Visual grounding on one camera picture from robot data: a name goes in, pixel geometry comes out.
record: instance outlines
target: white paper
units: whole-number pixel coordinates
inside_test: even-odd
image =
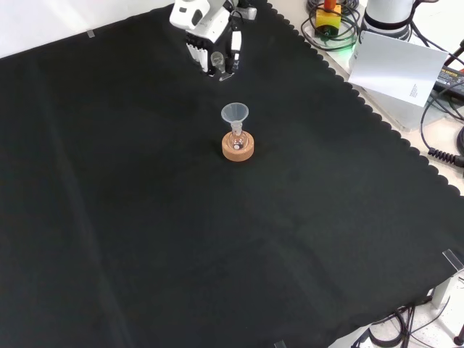
[[[363,31],[349,82],[423,107],[447,53]]]

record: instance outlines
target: wooden base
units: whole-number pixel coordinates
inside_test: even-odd
[[[249,159],[254,153],[254,139],[250,133],[244,132],[248,138],[248,145],[241,150],[232,149],[227,144],[231,132],[227,133],[223,138],[223,154],[225,158],[233,162],[243,162]]]

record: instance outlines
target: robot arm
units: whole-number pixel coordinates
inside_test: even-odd
[[[200,65],[202,71],[213,76],[216,68],[212,65],[211,55],[224,52],[225,71],[232,75],[239,68],[241,51],[240,18],[247,12],[238,7],[239,0],[176,0],[171,12],[170,22],[186,31],[186,45],[192,59]]]

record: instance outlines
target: black cable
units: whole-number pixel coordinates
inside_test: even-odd
[[[456,154],[450,154],[448,152],[443,152],[441,150],[434,149],[433,147],[430,147],[430,145],[428,145],[428,143],[427,143],[426,137],[423,134],[423,121],[426,118],[426,113],[427,113],[428,108],[430,108],[430,106],[434,102],[436,102],[437,98],[439,98],[444,93],[448,92],[451,88],[461,86],[461,85],[464,85],[464,81],[455,83],[454,85],[451,85],[451,86],[448,86],[443,91],[438,93],[436,96],[432,96],[432,100],[427,104],[426,108],[423,111],[422,118],[420,119],[420,137],[422,138],[423,143],[427,146],[428,154],[430,156],[433,156],[433,157],[435,157],[438,160],[441,160],[443,162],[450,163],[451,165],[454,165],[456,167],[461,167],[462,168],[462,167],[464,167],[464,155],[460,156],[460,155],[456,155]]]
[[[459,63],[464,65],[464,61],[462,61],[461,59],[456,57],[453,53],[449,53],[446,49],[438,46],[436,43],[434,43],[433,41],[428,40],[424,35],[422,35],[422,33],[419,31],[418,27],[415,25],[415,23],[413,21],[411,22],[411,28],[414,30],[414,32],[418,36],[418,38],[420,40],[422,40],[424,45],[426,45],[427,47],[430,47],[428,44],[431,44],[431,45],[435,46],[437,49],[439,49],[440,51],[447,52],[450,57],[452,57],[454,60],[457,60]]]
[[[399,326],[400,326],[398,336],[395,337],[394,339],[390,339],[388,341],[383,341],[383,340],[377,339],[372,334],[372,331],[369,329],[368,330],[369,331],[369,338],[372,341],[372,343],[375,344],[378,347],[392,348],[392,347],[395,347],[395,346],[397,346],[398,344],[401,343],[401,348],[407,348],[408,345],[409,345],[410,337],[413,337],[416,341],[419,341],[420,343],[425,344],[428,347],[434,348],[432,346],[427,345],[426,343],[423,343],[421,340],[417,339],[413,335],[413,333],[415,333],[415,332],[417,332],[419,330],[422,330],[423,328],[425,328],[426,326],[429,326],[435,320],[440,318],[440,316],[443,314],[444,310],[446,310],[448,304],[450,303],[450,299],[451,299],[451,297],[448,297],[447,303],[443,306],[443,308],[440,310],[439,314],[433,320],[431,320],[427,324],[422,325],[421,327],[419,327],[419,328],[417,328],[415,330],[413,330],[415,308],[416,308],[415,304],[412,304],[409,307],[400,307],[398,310],[394,311],[393,315],[390,315],[389,317],[387,317],[387,318],[385,318],[383,320],[377,321],[377,322],[372,324],[374,326],[374,325],[378,325],[378,324],[381,324],[381,323],[385,323],[386,321],[391,320],[393,318],[396,318],[398,320]],[[420,303],[418,305],[423,305],[423,304],[428,303],[428,302],[430,302],[430,298],[427,298],[426,301],[424,301],[424,302],[422,302],[422,303]],[[407,321],[406,322],[405,322],[405,319],[402,317],[402,314],[405,313],[405,312],[407,312]]]
[[[424,109],[423,114],[422,114],[422,118],[420,119],[420,137],[422,138],[423,143],[427,146],[427,149],[431,149],[431,147],[428,145],[427,140],[426,140],[425,136],[423,135],[423,121],[424,121],[424,119],[426,118],[426,113],[427,113],[427,111],[428,111],[428,108],[429,108],[434,102],[436,102],[436,100],[438,99],[438,97],[440,97],[440,96],[443,95],[444,93],[448,92],[451,88],[454,88],[454,87],[457,87],[457,86],[461,86],[461,85],[464,85],[464,82],[459,82],[459,83],[455,83],[454,85],[448,86],[448,87],[446,87],[443,91],[441,91],[440,93],[438,93],[437,95],[432,96],[432,100],[428,102],[426,108]]]
[[[425,328],[426,326],[429,326],[430,324],[432,324],[435,320],[437,320],[438,318],[440,318],[440,315],[442,315],[442,313],[444,312],[444,310],[446,310],[447,306],[448,306],[448,303],[450,303],[450,299],[451,297],[448,297],[448,300],[447,300],[447,303],[443,306],[442,310],[440,310],[440,313],[438,313],[438,315],[431,321],[429,321],[427,324],[425,325],[422,325],[420,328],[417,328],[415,329],[414,331],[411,331],[410,333],[413,334],[419,330],[422,330],[423,328]]]
[[[371,331],[371,329],[369,328],[369,338],[370,340],[372,341],[373,344],[375,344],[376,346],[378,347],[384,347],[384,348],[393,348],[395,346],[397,346],[398,344],[400,344],[402,342],[402,340],[404,339],[404,335],[405,335],[405,332],[406,332],[406,325],[405,325],[405,321],[401,315],[401,313],[399,313],[398,310],[395,310],[394,311],[394,317],[398,320],[399,322],[399,326],[400,326],[400,330],[399,330],[399,334],[398,336],[396,336],[394,339],[390,339],[390,340],[387,340],[387,341],[384,341],[384,340],[381,340],[381,339],[378,339],[377,337],[375,337]]]
[[[335,12],[331,9],[325,9],[323,4],[320,3],[319,0],[307,0],[307,9],[309,12],[309,17],[307,20],[305,20],[302,23],[301,26],[301,32],[304,38],[312,44],[314,47],[317,49],[320,49],[322,51],[338,51],[341,49],[347,49],[350,47],[353,47],[356,44],[356,39],[357,36],[360,33],[360,27],[357,24],[357,21],[360,19],[361,14],[356,10],[356,8],[359,6],[359,0],[343,0],[340,2],[337,2],[338,5],[341,5],[341,13]],[[326,35],[323,31],[319,30],[313,21],[314,17],[316,16],[316,12],[321,9],[325,12],[328,13],[333,13],[337,16],[341,17],[341,22],[343,23],[348,23],[348,28],[340,34],[336,35]],[[321,46],[314,38],[311,38],[309,35],[306,34],[305,32],[305,25],[309,23],[311,24],[312,28],[314,29],[314,34],[321,35],[322,40],[324,41],[348,41],[351,40],[350,43],[346,45],[341,45],[338,47],[324,47]]]
[[[451,106],[451,108],[456,112],[456,115],[459,116],[461,120],[464,120],[464,117],[461,115],[459,110],[457,109],[455,103],[452,102],[452,97],[450,96],[448,99],[448,104]]]

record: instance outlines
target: table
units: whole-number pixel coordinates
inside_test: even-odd
[[[307,19],[305,0],[269,0],[269,2],[275,9],[278,10],[280,14],[282,14],[287,20],[290,21],[290,24],[292,24],[295,29],[300,31],[301,24]],[[443,13],[444,8],[449,7],[450,3],[456,6],[463,5],[462,2],[453,0],[441,0],[436,4],[424,4],[425,6],[421,5],[416,12],[415,21],[419,28],[425,27],[425,30],[422,30],[422,32],[426,37],[430,38],[433,42],[441,45],[445,49],[448,49],[450,52],[454,52],[459,46],[460,40],[462,40],[460,38],[462,31],[455,30],[453,32],[453,30],[451,30],[451,33],[454,33],[454,35],[448,35],[450,32],[449,28],[441,27],[438,25],[439,21],[431,21],[431,18],[434,16],[446,18],[445,15],[447,12]],[[361,4],[365,6],[367,1],[361,1]],[[454,25],[458,25],[459,27],[459,24],[457,23],[459,23],[459,20],[454,23]],[[321,50],[318,50],[318,52],[324,56],[324,59],[329,63],[330,67],[335,69],[337,74],[343,76],[345,80],[348,80],[348,74],[331,58],[331,56]],[[459,66],[458,62],[453,62],[451,67],[454,67],[455,69],[462,68]],[[422,142],[419,131],[401,131],[398,127],[395,126],[395,122],[389,119],[388,114],[382,109],[382,106],[377,104],[364,89],[356,86],[355,89],[360,92],[362,97],[366,100],[367,104],[369,104],[377,113],[382,115],[382,119],[384,121],[390,123],[393,129],[399,131],[401,136],[411,143],[411,146],[419,149],[420,153],[429,159],[430,164],[436,167],[438,173],[443,175],[448,180],[450,185],[456,186],[460,190],[461,196],[464,195],[464,169],[449,166],[441,161],[434,159],[433,157],[427,156],[428,150]],[[441,149],[442,151],[453,154],[458,154],[455,139],[457,138],[457,135],[462,127],[462,123],[456,122],[450,117],[446,117],[426,126],[424,128],[424,132],[429,143],[433,144],[433,146],[437,149]],[[457,276],[455,275],[444,283],[439,284],[439,286],[436,288],[436,293],[434,296],[433,303],[435,307],[441,307],[446,302],[456,282]],[[360,335],[362,335],[368,327],[369,326],[359,328],[352,334],[340,338],[338,341],[331,345],[331,348],[348,347]]]
[[[0,62],[0,340],[326,348],[452,275],[456,190],[257,3],[226,83],[169,8]]]
[[[305,0],[270,0],[269,2],[280,14],[294,25],[295,29],[300,31],[301,23],[307,19]],[[361,4],[365,6],[367,0],[361,1]],[[447,17],[450,11],[454,13],[451,18],[455,18],[453,16],[458,16],[459,13],[464,11],[464,9],[459,10],[459,8],[462,7],[464,7],[464,3],[458,0],[440,0],[436,4],[422,4],[418,7],[415,21],[423,35],[445,49],[448,49],[450,52],[454,52],[463,39],[461,37],[463,33],[460,24],[461,21],[459,19],[454,21],[451,20],[447,22],[447,25],[440,25],[439,23],[443,23],[450,19],[450,17]],[[348,80],[348,74],[327,53],[323,51],[319,51],[319,53],[324,56],[324,59],[329,63],[330,67],[335,69],[338,75]],[[459,67],[458,62],[453,62],[451,67],[462,69],[462,67]],[[428,150],[423,144],[421,135],[418,131],[410,133],[401,131],[396,127],[395,123],[389,119],[381,105],[376,103],[362,88],[355,88],[361,93],[366,102],[372,106],[377,113],[382,115],[384,121],[390,123],[393,129],[399,131],[401,136],[411,143],[411,146],[419,149],[420,153],[428,158],[430,164],[436,167],[439,174],[443,175],[449,181],[450,185],[456,186],[460,190],[461,195],[464,195],[464,169],[444,164],[437,159],[427,156]],[[458,154],[456,138],[462,127],[463,124],[450,118],[444,118],[425,127],[424,132],[431,146],[436,149],[441,149],[442,151]]]

